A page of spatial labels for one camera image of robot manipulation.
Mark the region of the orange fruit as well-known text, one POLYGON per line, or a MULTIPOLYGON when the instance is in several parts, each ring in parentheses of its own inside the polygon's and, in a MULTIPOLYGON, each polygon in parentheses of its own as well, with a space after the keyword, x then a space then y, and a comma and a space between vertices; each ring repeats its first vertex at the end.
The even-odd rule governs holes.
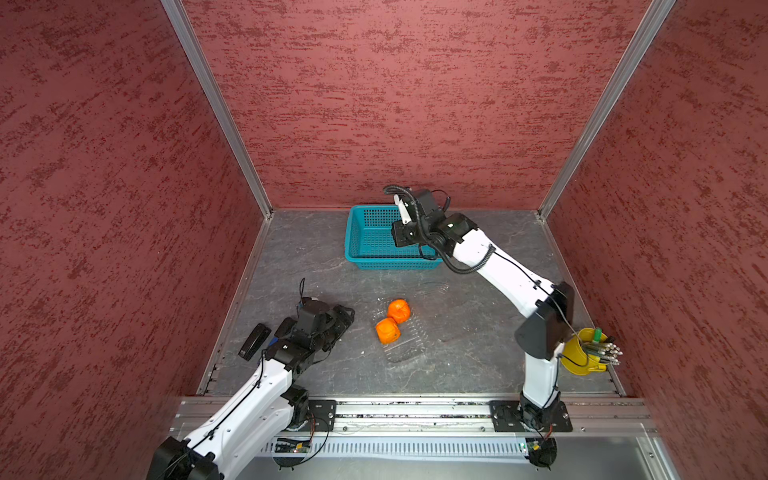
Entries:
POLYGON ((379 321, 375 326, 375 331, 380 343, 383 345, 392 344, 401 336, 399 324, 391 317, 379 321))
POLYGON ((388 305, 387 314, 389 318, 400 325, 411 318, 412 311, 405 299, 396 299, 388 305))

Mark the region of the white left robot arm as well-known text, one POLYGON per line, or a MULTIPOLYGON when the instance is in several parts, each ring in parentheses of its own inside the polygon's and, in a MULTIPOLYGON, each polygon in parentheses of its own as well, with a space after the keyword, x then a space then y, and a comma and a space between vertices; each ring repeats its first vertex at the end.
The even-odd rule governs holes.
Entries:
POLYGON ((167 438, 155 451, 148 479, 235 479, 269 440, 309 421, 308 394, 297 378, 329 353, 351 327, 355 311, 311 297, 275 332, 259 323, 243 344, 257 371, 208 420, 184 439, 167 438))

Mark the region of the clear plastic clamshell container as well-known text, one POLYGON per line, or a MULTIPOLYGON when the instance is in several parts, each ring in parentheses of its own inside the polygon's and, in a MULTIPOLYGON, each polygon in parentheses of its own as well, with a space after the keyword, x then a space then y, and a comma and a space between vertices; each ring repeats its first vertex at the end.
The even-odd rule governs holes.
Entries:
POLYGON ((375 326, 379 321, 388 317, 388 305, 396 299, 405 298, 395 298, 390 300, 377 311, 377 316, 373 318, 372 331, 376 339, 376 344, 380 347, 384 359, 391 365, 404 365, 407 362, 414 361, 417 358, 424 356, 426 354, 427 345, 422 322, 406 299, 405 300, 410 305, 412 316, 408 321, 399 325, 401 331, 400 338, 389 345, 380 343, 375 331, 375 326))

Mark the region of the orange fruit front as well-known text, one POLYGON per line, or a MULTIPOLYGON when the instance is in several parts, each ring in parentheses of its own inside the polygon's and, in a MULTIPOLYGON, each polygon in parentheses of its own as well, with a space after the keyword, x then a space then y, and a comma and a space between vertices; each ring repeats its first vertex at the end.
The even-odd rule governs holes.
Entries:
POLYGON ((375 326, 375 331, 380 343, 383 345, 392 344, 401 336, 399 324, 391 317, 379 321, 375 326))

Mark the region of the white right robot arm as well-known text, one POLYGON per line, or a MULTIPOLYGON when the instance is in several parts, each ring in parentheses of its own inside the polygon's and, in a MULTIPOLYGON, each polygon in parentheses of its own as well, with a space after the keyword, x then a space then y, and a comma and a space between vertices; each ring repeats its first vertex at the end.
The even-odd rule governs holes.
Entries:
POLYGON ((400 213, 392 227, 398 247, 426 245, 454 273, 479 274, 525 317, 514 332, 525 354, 520 421, 530 430, 549 427, 560 404, 559 359, 574 333, 574 289, 523 266, 462 214, 423 217, 404 207, 400 213))

